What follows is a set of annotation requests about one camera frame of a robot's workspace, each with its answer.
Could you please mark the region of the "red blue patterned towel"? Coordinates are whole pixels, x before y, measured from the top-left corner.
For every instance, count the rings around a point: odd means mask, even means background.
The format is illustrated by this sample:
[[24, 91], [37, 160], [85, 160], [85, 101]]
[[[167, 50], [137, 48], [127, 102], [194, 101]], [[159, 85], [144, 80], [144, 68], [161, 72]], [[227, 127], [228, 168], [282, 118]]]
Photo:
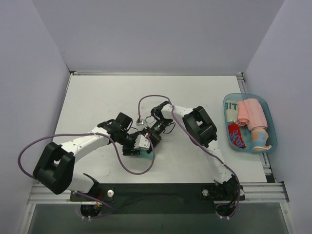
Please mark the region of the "red blue patterned towel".
[[232, 142], [232, 144], [238, 148], [245, 149], [246, 145], [242, 138], [242, 134], [241, 134], [241, 130], [239, 126], [236, 123], [231, 123], [228, 125], [228, 130], [229, 130], [230, 141]]

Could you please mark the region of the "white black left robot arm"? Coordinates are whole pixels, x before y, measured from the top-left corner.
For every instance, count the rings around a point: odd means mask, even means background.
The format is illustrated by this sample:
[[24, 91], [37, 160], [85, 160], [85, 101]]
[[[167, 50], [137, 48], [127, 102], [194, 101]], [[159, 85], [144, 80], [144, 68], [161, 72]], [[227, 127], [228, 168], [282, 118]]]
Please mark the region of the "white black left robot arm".
[[139, 155], [135, 148], [137, 134], [129, 134], [133, 120], [124, 113], [97, 125], [86, 136], [62, 144], [47, 144], [33, 171], [33, 177], [54, 194], [77, 191], [88, 201], [100, 194], [99, 182], [87, 173], [75, 173], [74, 165], [92, 151], [110, 143], [122, 145], [125, 156]]

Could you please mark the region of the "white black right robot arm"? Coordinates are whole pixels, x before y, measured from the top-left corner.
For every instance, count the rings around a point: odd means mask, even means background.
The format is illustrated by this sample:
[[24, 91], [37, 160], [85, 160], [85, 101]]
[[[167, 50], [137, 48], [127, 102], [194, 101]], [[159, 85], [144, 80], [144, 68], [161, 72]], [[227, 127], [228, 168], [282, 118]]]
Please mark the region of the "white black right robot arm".
[[205, 154], [216, 185], [216, 194], [226, 200], [244, 195], [238, 176], [225, 163], [217, 141], [217, 128], [202, 106], [186, 108], [165, 101], [151, 110], [151, 116], [162, 122], [175, 122]]

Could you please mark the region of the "yellow teal towel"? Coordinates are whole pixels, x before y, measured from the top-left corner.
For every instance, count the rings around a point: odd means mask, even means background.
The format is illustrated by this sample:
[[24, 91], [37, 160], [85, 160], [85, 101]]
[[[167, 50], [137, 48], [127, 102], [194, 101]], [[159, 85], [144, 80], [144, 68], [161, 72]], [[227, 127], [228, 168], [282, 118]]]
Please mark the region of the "yellow teal towel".
[[140, 150], [140, 154], [138, 156], [139, 158], [144, 158], [144, 159], [148, 159], [148, 160], [153, 160], [154, 159], [154, 151], [151, 150], [146, 151], [146, 150]]

